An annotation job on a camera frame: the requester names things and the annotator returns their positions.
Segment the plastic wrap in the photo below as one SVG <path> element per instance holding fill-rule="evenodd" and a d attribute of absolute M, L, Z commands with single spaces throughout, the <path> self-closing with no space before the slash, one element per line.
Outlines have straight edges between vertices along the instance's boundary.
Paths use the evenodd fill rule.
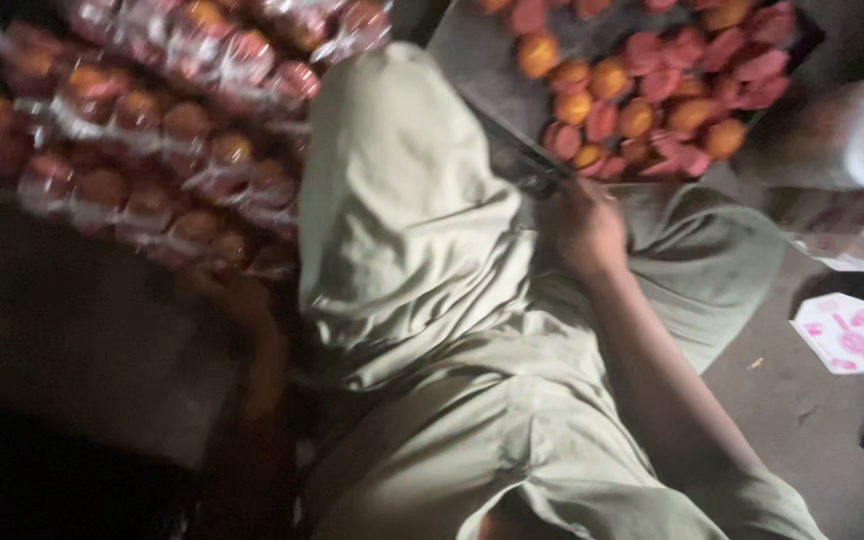
<path fill-rule="evenodd" d="M 165 61 L 172 13 L 184 1 L 123 0 L 113 42 L 139 64 L 160 67 Z"/>
<path fill-rule="evenodd" d="M 379 6 L 369 0 L 351 0 L 339 12 L 339 30 L 312 53 L 311 62 L 337 64 L 389 43 L 391 9 L 391 2 Z"/>
<path fill-rule="evenodd" d="M 121 0 L 64 0 L 69 26 L 76 34 L 97 45 L 115 37 L 116 16 Z"/>
<path fill-rule="evenodd" d="M 282 240 L 256 240 L 220 211 L 191 207 L 160 179 L 129 183 L 120 171 L 80 172 L 64 157 L 44 153 L 29 160 L 16 193 L 20 206 L 32 215 L 67 222 L 89 237 L 112 233 L 115 240 L 172 270 L 206 262 L 278 279 L 296 268 L 289 255 L 295 250 Z M 256 266 L 252 260 L 259 254 L 261 266 Z"/>
<path fill-rule="evenodd" d="M 89 117 L 107 117 L 101 125 L 78 116 L 82 104 L 78 94 L 76 105 L 61 102 L 65 98 L 60 96 L 51 105 L 32 101 L 20 104 L 33 113 L 19 111 L 18 104 L 0 99 L 0 176 L 18 174 L 35 148 L 58 145 L 66 148 L 71 166 L 78 171 L 91 173 L 115 167 L 129 177 L 162 177 L 199 199 L 229 209 L 260 230 L 295 240 L 295 211 L 289 206 L 294 203 L 299 182 L 282 161 L 258 158 L 253 143 L 242 133 L 216 133 L 215 122 L 198 104 L 175 104 L 162 115 L 152 92 L 116 90 L 116 94 L 121 95 L 111 108 L 90 105 L 87 109 Z M 42 141 L 37 144 L 31 134 L 43 134 Z M 301 135 L 294 139 L 304 140 Z M 116 182 L 100 175 L 96 184 Z M 121 189 L 109 186 L 108 191 Z M 83 234 L 96 233 L 88 222 L 108 221 L 103 212 L 110 210 L 95 207 L 109 206 L 106 202 L 115 197 L 107 194 L 78 193 L 77 197 L 83 196 L 79 206 L 88 210 L 81 223 L 74 223 Z"/>
<path fill-rule="evenodd" d="M 29 161 L 36 147 L 32 130 L 30 116 L 0 98 L 0 177 L 15 178 Z"/>
<path fill-rule="evenodd" d="M 226 38 L 235 27 L 219 6 L 192 2 L 174 13 L 165 69 L 180 85 L 204 86 L 215 78 Z"/>
<path fill-rule="evenodd" d="M 98 51 L 60 41 L 51 33 L 23 22 L 0 28 L 0 58 L 8 87 L 18 96 L 51 98 L 59 82 L 83 59 Z"/>

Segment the leg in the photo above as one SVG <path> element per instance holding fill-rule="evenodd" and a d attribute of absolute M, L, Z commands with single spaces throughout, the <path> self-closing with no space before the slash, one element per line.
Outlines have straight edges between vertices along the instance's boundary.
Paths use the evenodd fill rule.
<path fill-rule="evenodd" d="M 334 67 L 312 109 L 299 306 L 330 351 L 325 379 L 387 383 L 522 301 L 534 234 L 489 168 L 485 134 L 420 49 Z"/>
<path fill-rule="evenodd" d="M 630 269 L 702 373 L 759 307 L 786 243 L 765 216 L 699 185 L 636 191 L 622 206 Z"/>

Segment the person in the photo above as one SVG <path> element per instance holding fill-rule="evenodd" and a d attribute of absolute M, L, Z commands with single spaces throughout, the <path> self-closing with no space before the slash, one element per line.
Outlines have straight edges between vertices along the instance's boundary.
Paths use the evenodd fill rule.
<path fill-rule="evenodd" d="M 586 178 L 529 212 L 402 43 L 333 67 L 311 122 L 317 457 L 296 514 L 287 338 L 260 284 L 193 271 L 256 360 L 191 537 L 823 538 L 700 377 L 777 272 L 765 217 L 696 185 L 617 198 Z M 542 209 L 554 227 L 533 226 Z"/>

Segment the white plastic container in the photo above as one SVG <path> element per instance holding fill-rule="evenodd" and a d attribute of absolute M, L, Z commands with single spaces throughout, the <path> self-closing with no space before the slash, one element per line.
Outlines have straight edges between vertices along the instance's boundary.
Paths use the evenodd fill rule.
<path fill-rule="evenodd" d="M 773 188 L 864 190 L 864 81 L 813 100 L 735 160 L 744 181 Z"/>

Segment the peach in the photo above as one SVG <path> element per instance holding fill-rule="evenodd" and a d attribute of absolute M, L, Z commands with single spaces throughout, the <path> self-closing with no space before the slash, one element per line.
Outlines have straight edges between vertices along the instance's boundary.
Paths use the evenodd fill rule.
<path fill-rule="evenodd" d="M 645 138 L 630 138 L 623 140 L 619 146 L 619 152 L 622 158 L 630 166 L 637 166 L 645 163 L 649 157 L 649 143 Z"/>
<path fill-rule="evenodd" d="M 687 133 L 704 124 L 713 112 L 712 100 L 692 98 L 672 105 L 665 126 L 673 131 Z"/>
<path fill-rule="evenodd" d="M 735 118 L 728 118 L 708 128 L 704 150 L 713 160 L 727 160 L 745 142 L 745 126 Z"/>
<path fill-rule="evenodd" d="M 592 68 L 588 91 L 597 98 L 612 99 L 628 88 L 629 76 L 622 62 L 615 57 L 607 57 Z"/>
<path fill-rule="evenodd" d="M 559 94 L 555 99 L 555 117 L 573 126 L 583 123 L 592 108 L 593 96 L 588 92 Z"/>
<path fill-rule="evenodd" d="M 552 92 L 580 92 L 586 89 L 593 70 L 581 59 L 567 59 L 549 72 Z"/>
<path fill-rule="evenodd" d="M 529 79 L 541 79 L 559 63 L 559 42 L 547 31 L 522 37 L 518 45 L 518 69 Z"/>
<path fill-rule="evenodd" d="M 579 149 L 579 153 L 572 157 L 572 166 L 576 169 L 584 169 L 598 162 L 606 156 L 605 148 L 598 144 L 586 144 Z"/>
<path fill-rule="evenodd" d="M 652 107 L 642 98 L 635 98 L 622 108 L 618 117 L 618 129 L 622 137 L 635 139 L 652 129 L 655 115 Z"/>

